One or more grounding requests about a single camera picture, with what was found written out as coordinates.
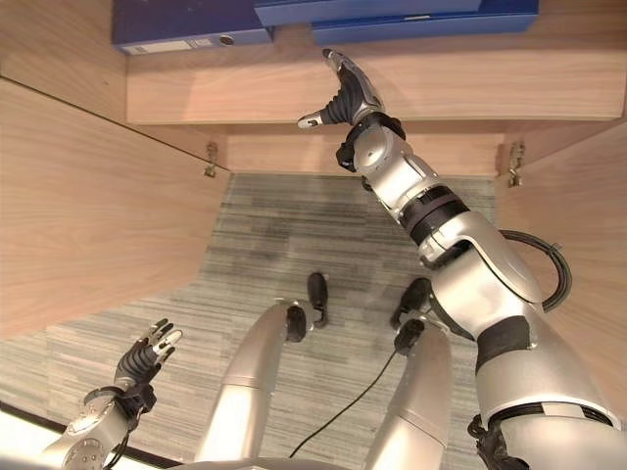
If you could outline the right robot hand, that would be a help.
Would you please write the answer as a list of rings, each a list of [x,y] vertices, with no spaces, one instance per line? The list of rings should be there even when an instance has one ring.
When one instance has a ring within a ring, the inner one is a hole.
[[[298,119],[299,128],[347,123],[355,125],[385,107],[366,74],[346,55],[329,48],[322,50],[325,63],[336,73],[340,87],[327,105]]]

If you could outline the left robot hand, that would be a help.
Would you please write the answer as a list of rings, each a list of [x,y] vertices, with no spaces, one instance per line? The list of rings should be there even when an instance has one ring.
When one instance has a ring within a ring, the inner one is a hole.
[[[114,385],[128,390],[138,384],[148,384],[160,372],[174,353],[183,333],[162,318],[150,325],[119,360]]]

